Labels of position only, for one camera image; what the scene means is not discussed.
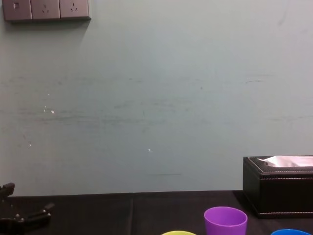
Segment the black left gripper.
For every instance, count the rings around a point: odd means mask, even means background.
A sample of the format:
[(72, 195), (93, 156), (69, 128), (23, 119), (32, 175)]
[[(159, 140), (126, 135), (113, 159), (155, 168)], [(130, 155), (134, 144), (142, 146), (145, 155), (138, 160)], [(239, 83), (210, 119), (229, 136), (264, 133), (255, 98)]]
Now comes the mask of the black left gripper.
[[(13, 205), (9, 198), (14, 193), (15, 184), (8, 183), (0, 187), (0, 216), (12, 217)], [(23, 235), (25, 224), (46, 224), (50, 222), (54, 203), (45, 205), (42, 209), (23, 215), (21, 212), (14, 213), (13, 218), (0, 220), (0, 233), (3, 235)]]

